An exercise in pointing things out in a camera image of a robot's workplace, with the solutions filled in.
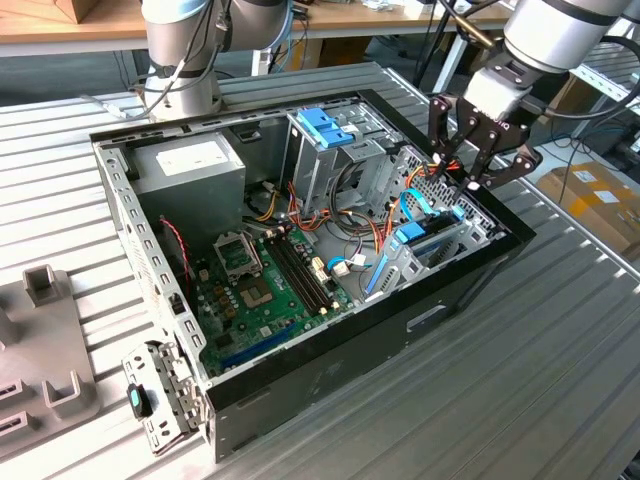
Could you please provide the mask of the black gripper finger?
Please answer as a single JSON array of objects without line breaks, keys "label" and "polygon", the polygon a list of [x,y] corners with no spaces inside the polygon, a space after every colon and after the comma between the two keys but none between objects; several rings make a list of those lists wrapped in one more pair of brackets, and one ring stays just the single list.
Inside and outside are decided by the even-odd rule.
[{"label": "black gripper finger", "polygon": [[464,134],[457,130],[450,137],[448,134],[449,114],[455,110],[457,119],[457,100],[459,97],[451,95],[437,95],[430,101],[427,137],[433,149],[432,158],[440,159],[432,179],[439,178],[454,160],[454,154],[465,141]]},{"label": "black gripper finger", "polygon": [[493,153],[490,147],[478,149],[465,180],[465,188],[471,191],[476,191],[480,187],[495,189],[533,172],[542,163],[543,156],[528,141],[512,150],[515,151],[515,156],[510,164],[493,168],[491,164],[494,158],[507,151]]}]

